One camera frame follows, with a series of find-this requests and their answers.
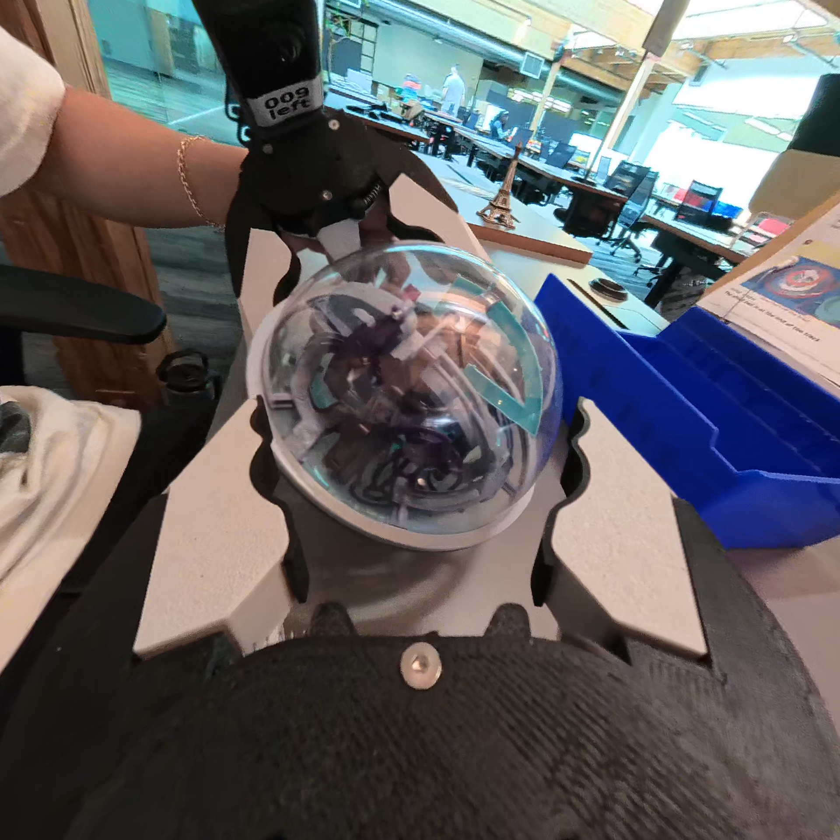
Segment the printed instruction sheet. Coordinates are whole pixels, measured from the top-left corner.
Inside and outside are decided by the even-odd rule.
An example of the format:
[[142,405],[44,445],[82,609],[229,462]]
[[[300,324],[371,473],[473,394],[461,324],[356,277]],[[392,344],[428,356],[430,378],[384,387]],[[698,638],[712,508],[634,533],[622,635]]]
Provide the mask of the printed instruction sheet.
[[716,281],[699,304],[837,394],[838,195]]

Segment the black water bottle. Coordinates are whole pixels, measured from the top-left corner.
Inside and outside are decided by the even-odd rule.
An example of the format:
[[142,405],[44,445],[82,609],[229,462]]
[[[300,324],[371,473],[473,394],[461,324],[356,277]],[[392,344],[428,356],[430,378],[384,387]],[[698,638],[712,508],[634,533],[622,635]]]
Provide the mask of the black water bottle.
[[170,406],[200,406],[210,412],[217,409],[223,377],[204,352],[183,349],[169,353],[155,373]]

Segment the hanging paper sign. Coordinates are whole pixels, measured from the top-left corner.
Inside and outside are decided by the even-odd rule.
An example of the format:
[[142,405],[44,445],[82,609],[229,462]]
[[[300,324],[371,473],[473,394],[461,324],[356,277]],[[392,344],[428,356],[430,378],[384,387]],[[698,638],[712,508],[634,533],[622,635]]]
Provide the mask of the hanging paper sign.
[[663,1],[643,41],[647,56],[662,59],[674,39],[675,31],[686,14],[690,1]]

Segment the wooden column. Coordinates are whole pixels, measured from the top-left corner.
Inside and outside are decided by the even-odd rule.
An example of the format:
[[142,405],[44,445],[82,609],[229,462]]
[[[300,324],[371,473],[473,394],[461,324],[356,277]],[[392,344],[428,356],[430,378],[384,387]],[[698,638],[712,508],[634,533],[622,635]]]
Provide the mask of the wooden column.
[[626,90],[623,99],[617,107],[607,132],[605,133],[599,157],[603,157],[605,153],[613,149],[627,123],[629,116],[636,108],[637,102],[648,82],[649,77],[659,61],[660,56],[650,52],[648,49],[644,50],[640,66],[637,69],[629,88]]

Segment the rows of wooden office desks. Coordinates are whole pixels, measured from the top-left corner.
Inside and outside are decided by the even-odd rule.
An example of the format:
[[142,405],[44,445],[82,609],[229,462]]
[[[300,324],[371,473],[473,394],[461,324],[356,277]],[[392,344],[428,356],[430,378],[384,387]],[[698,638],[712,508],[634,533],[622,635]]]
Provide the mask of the rows of wooden office desks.
[[[469,146],[467,165],[475,162],[477,154],[483,154],[492,158],[497,167],[508,168],[514,150],[508,144],[491,142],[488,138],[468,129],[463,123],[452,120],[448,115],[439,112],[420,111],[416,121],[429,123],[432,128],[429,130],[413,127],[410,122],[396,116],[389,111],[384,103],[363,102],[357,98],[348,98],[339,93],[329,92],[325,96],[324,104],[327,108],[342,110],[353,114],[364,120],[373,129],[390,136],[393,139],[404,140],[408,143],[422,144],[426,146],[427,152],[435,156],[441,144],[449,145],[440,132],[450,129],[453,136],[464,141]],[[668,237],[679,241],[677,250],[686,250],[689,258],[697,256],[699,259],[710,261],[714,270],[718,270],[718,261],[725,260],[735,266],[755,253],[755,248],[748,248],[746,245],[724,245],[711,240],[703,235],[703,231],[696,231],[687,224],[678,224],[676,221],[666,222],[654,217],[650,213],[642,212],[632,224],[618,222],[620,214],[630,198],[619,192],[610,191],[599,185],[576,180],[564,170],[555,166],[538,161],[525,154],[518,158],[517,172],[514,175],[515,183],[521,183],[537,193],[554,198],[559,189],[564,188],[573,195],[568,206],[568,213],[564,219],[570,226],[566,231],[575,237],[599,238],[601,236],[601,224],[596,221],[595,215],[600,213],[604,216],[604,229],[609,236],[603,239],[620,249],[629,247],[636,255],[636,262],[641,261],[641,253],[637,248],[635,234],[645,229],[653,229],[659,237]],[[593,222],[597,232],[578,233],[577,229],[582,228],[589,222]]]

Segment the person's left forearm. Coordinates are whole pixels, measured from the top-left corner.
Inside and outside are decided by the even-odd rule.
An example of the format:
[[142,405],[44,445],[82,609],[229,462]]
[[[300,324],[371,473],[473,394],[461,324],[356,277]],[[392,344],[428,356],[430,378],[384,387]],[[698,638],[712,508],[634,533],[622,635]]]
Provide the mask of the person's left forearm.
[[246,155],[69,87],[29,184],[134,227],[222,228]]

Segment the blue plastic bin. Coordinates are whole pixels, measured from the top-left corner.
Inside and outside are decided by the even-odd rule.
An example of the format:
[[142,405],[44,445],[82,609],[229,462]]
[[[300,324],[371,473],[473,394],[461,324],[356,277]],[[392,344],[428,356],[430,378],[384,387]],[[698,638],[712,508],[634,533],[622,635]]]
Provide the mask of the blue plastic bin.
[[699,308],[645,337],[551,274],[535,305],[559,354],[563,418],[592,400],[724,548],[838,536],[834,395]]

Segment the black and beige divider panel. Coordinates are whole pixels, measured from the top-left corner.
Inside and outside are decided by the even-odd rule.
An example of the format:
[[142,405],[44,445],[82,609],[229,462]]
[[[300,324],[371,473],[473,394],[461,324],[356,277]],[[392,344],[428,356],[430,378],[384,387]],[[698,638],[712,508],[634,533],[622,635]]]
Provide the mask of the black and beige divider panel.
[[749,201],[751,215],[796,221],[839,190],[839,75],[816,83],[793,139],[765,173]]

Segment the group of black office chairs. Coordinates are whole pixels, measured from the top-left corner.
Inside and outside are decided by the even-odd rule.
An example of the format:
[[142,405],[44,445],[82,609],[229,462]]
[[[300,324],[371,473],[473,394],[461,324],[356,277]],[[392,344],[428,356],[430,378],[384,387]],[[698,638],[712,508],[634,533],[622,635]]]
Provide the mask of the group of black office chairs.
[[[513,146],[509,143],[497,143],[490,141],[476,132],[468,130],[463,125],[457,125],[452,128],[452,131],[458,135],[462,141],[469,146],[469,156],[467,165],[471,166],[478,158],[485,162],[489,167],[488,177],[490,180],[497,181],[506,173],[508,163],[515,151]],[[600,185],[576,180],[573,177],[567,177],[568,173],[561,169],[549,165],[547,162],[537,161],[528,156],[520,154],[518,160],[518,168],[515,176],[511,194],[516,197],[521,203],[534,206],[547,206],[552,203],[553,199],[565,189],[571,193],[569,205],[563,209],[560,208],[560,216],[558,217],[562,223],[563,230],[572,236],[578,238],[598,238],[605,239],[607,234],[611,234],[614,230],[618,219],[625,210],[626,224],[620,223],[619,226],[625,232],[629,231],[631,227],[638,224],[643,224],[640,220],[645,215],[645,208],[648,204],[649,198],[653,197],[652,191],[649,191],[649,196],[643,199],[643,187],[647,189],[648,186],[653,187],[654,181],[648,175],[650,172],[645,172],[645,178],[638,173],[644,167],[636,166],[635,164],[620,164],[622,167],[633,170],[629,174],[629,180],[624,178],[624,182],[619,180],[618,192],[609,190]],[[640,203],[634,203],[635,199],[642,200]],[[629,216],[636,213],[635,207],[639,210],[636,220],[629,221]]]

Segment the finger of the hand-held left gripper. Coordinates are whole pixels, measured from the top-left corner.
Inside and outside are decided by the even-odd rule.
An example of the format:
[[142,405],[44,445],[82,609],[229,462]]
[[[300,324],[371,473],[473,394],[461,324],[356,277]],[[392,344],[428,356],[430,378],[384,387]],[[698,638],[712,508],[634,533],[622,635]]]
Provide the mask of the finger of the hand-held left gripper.
[[406,174],[399,175],[359,222],[362,246],[419,242],[462,250],[489,262],[490,258],[457,208],[426,190]]
[[293,256],[277,233],[255,227],[249,230],[245,267],[237,294],[244,341],[252,341],[260,324],[277,305],[276,291],[292,270]]

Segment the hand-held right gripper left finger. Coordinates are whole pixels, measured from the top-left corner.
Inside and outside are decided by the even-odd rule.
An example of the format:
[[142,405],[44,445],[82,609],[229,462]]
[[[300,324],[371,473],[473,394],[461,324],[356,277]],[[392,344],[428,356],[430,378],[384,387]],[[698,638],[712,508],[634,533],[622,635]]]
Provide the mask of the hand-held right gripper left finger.
[[217,634],[242,655],[302,638],[310,575],[266,409],[251,397],[165,495],[133,652],[149,659]]

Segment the clear plastic maze ball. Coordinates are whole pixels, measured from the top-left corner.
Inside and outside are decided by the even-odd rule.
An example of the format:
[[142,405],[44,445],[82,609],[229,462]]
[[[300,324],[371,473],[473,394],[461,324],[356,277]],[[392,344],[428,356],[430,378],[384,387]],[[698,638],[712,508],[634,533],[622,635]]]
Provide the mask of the clear plastic maze ball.
[[347,255],[267,312],[248,350],[280,473],[347,527],[472,548],[528,506],[563,377],[535,301],[486,259],[394,242]]

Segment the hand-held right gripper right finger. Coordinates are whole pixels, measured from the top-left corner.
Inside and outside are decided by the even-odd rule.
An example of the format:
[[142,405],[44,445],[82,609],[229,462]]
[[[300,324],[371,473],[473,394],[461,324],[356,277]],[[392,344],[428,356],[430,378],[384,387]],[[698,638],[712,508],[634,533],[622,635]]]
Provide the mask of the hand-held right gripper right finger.
[[534,605],[561,636],[604,648],[633,639],[686,659],[708,646],[691,580],[678,498],[601,408],[577,402],[531,573]]

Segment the small metal tower model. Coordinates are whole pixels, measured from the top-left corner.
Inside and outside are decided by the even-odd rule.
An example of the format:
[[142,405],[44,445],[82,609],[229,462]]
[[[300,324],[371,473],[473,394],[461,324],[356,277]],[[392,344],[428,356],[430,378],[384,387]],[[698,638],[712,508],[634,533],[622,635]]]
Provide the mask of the small metal tower model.
[[486,224],[496,225],[508,232],[516,227],[516,218],[511,211],[511,188],[515,180],[518,160],[522,152],[522,142],[517,143],[511,160],[508,163],[505,178],[497,194],[494,195],[476,215]]

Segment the white desk with wooden edge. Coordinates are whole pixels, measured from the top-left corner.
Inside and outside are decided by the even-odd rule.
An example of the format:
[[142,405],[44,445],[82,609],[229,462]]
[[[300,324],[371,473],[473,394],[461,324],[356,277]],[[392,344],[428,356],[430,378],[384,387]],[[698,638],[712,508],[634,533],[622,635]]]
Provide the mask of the white desk with wooden edge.
[[416,156],[435,174],[478,240],[580,266],[590,263],[589,248],[515,198],[511,200],[512,229],[479,218],[478,211],[497,194],[499,185],[490,182],[477,168],[425,154]]

